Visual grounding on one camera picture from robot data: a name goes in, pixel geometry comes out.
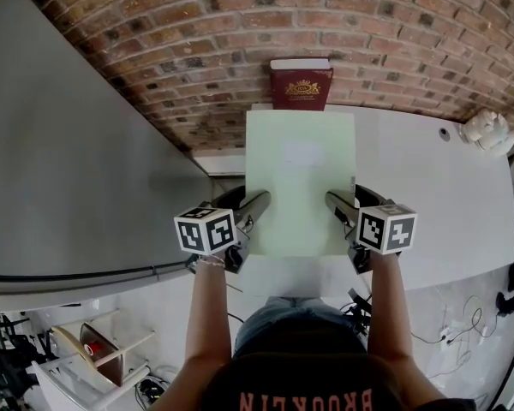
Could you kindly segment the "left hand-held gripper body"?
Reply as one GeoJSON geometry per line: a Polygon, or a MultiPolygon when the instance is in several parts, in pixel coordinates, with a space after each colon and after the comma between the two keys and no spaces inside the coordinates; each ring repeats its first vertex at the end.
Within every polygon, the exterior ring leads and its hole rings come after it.
{"type": "Polygon", "coordinates": [[[195,273],[199,259],[219,258],[225,270],[237,274],[242,267],[242,245],[235,213],[245,198],[245,187],[233,188],[211,202],[202,202],[174,217],[181,250],[190,253],[185,267],[195,273]]]}

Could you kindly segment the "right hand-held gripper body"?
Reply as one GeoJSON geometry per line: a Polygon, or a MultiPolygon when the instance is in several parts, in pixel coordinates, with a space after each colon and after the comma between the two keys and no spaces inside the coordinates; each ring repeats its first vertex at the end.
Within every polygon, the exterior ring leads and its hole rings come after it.
{"type": "Polygon", "coordinates": [[[399,255],[412,248],[417,212],[371,189],[356,185],[356,226],[346,233],[348,255],[357,274],[371,270],[370,254],[399,255]]]}

